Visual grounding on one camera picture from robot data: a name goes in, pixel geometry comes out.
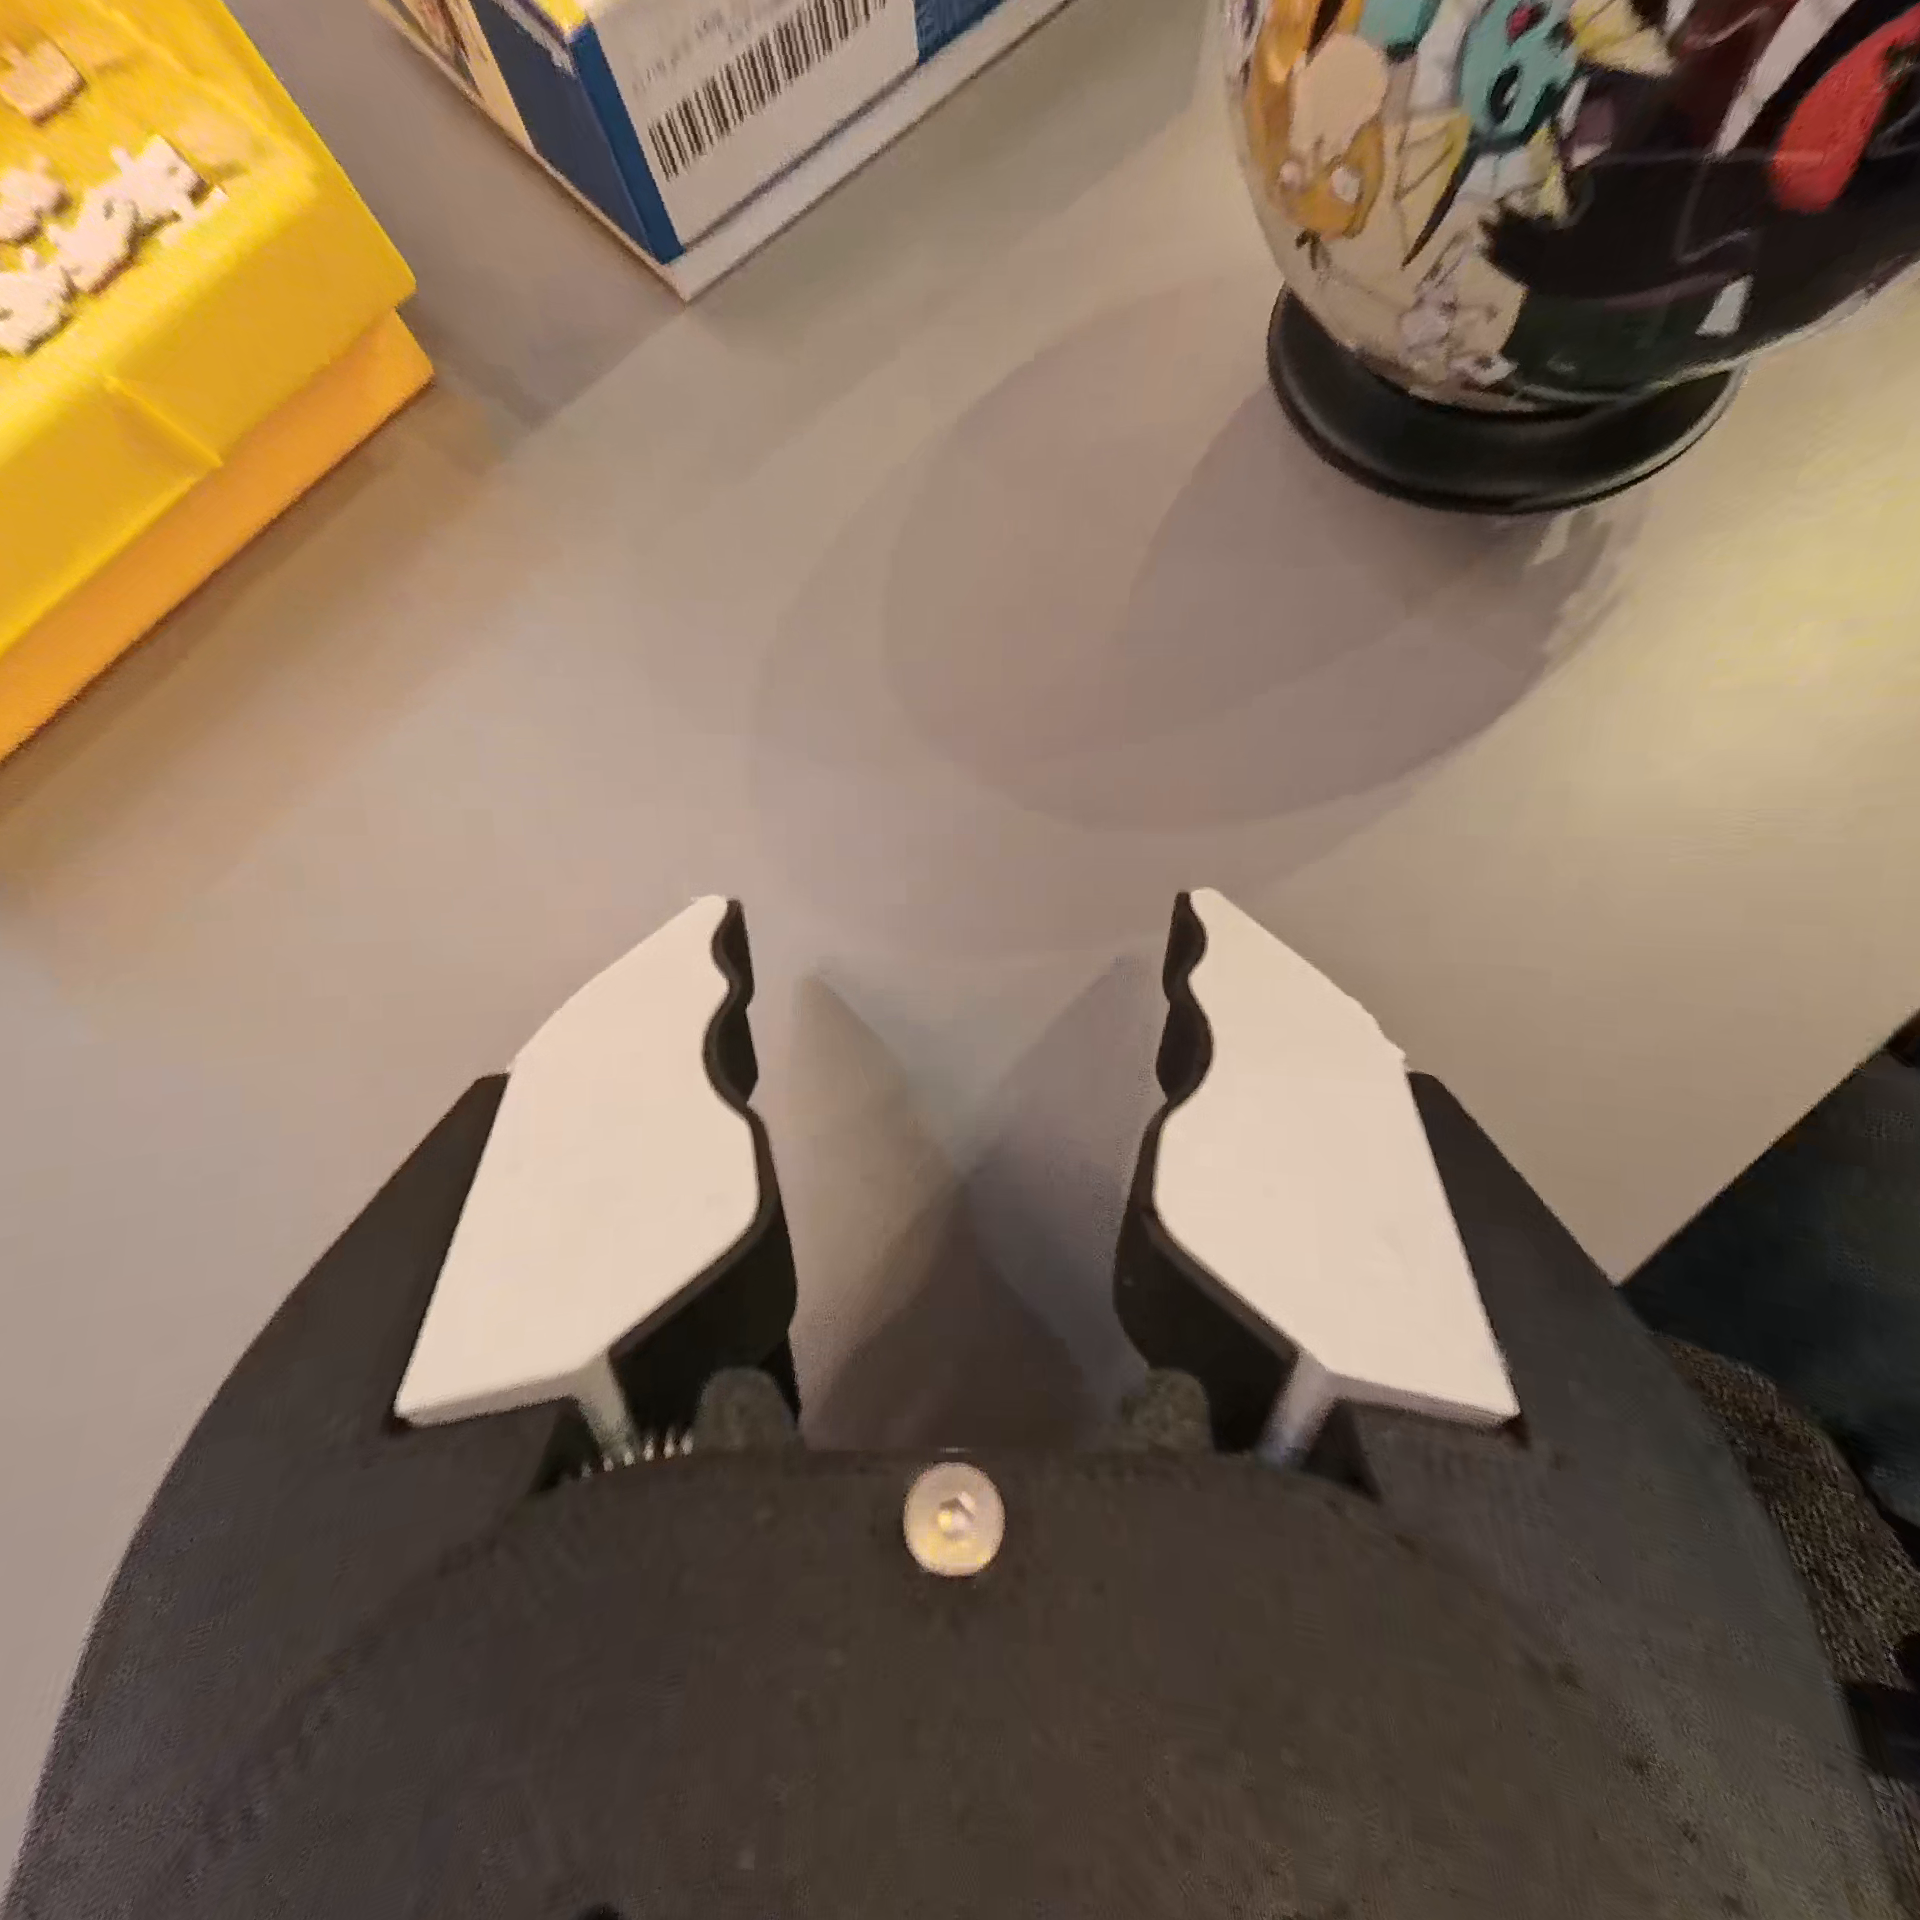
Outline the black round ball stand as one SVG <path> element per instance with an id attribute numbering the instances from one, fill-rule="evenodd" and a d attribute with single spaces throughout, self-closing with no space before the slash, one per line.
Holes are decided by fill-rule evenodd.
<path id="1" fill-rule="evenodd" d="M 1744 385 L 1737 369 L 1542 412 L 1473 412 L 1370 371 L 1291 292 L 1273 304 L 1264 361 L 1281 415 L 1322 464 L 1381 496 L 1478 516 L 1570 513 L 1629 491 L 1699 443 Z"/>

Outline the blue puzzle box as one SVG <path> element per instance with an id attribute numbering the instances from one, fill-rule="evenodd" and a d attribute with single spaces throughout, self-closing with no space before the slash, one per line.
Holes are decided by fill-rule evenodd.
<path id="1" fill-rule="evenodd" d="M 1059 3 L 381 3 L 680 302 L 944 105 Z"/>

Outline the yellow plastic bin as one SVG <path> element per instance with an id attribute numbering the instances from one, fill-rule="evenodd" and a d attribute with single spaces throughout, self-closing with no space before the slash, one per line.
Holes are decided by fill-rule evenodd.
<path id="1" fill-rule="evenodd" d="M 226 6 L 95 6 L 271 146 L 1 371 L 1 755 L 51 722 L 433 371 L 416 278 Z"/>

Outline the colourful cartoon puzzle ball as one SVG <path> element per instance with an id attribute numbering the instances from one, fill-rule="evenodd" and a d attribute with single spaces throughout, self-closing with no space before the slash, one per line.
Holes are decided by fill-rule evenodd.
<path id="1" fill-rule="evenodd" d="M 1542 412 L 1717 375 L 1914 275 L 1914 3 L 1235 3 L 1287 288 L 1389 382 Z"/>

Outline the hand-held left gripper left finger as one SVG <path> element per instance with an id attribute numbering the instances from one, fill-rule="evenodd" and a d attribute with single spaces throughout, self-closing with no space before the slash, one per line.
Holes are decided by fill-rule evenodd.
<path id="1" fill-rule="evenodd" d="M 797 1408 L 799 1282 L 751 1106 L 742 906 L 698 897 L 520 1044 L 413 1352 L 400 1424 L 566 1408 L 600 1464 L 688 1449 L 717 1375 Z"/>

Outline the pile of loose puzzle pieces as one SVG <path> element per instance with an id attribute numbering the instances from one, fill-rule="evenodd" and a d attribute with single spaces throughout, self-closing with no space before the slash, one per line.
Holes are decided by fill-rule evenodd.
<path id="1" fill-rule="evenodd" d="M 3 11 L 3 363 L 46 353 L 266 155 L 242 114 L 103 8 Z"/>

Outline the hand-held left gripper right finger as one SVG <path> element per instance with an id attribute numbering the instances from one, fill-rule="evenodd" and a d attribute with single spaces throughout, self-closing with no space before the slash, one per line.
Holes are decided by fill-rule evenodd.
<path id="1" fill-rule="evenodd" d="M 1160 995 L 1113 1268 L 1142 1364 L 1194 1383 L 1230 1457 L 1303 1464 L 1353 1408 L 1513 1433 L 1403 1050 L 1213 887 L 1173 900 Z"/>

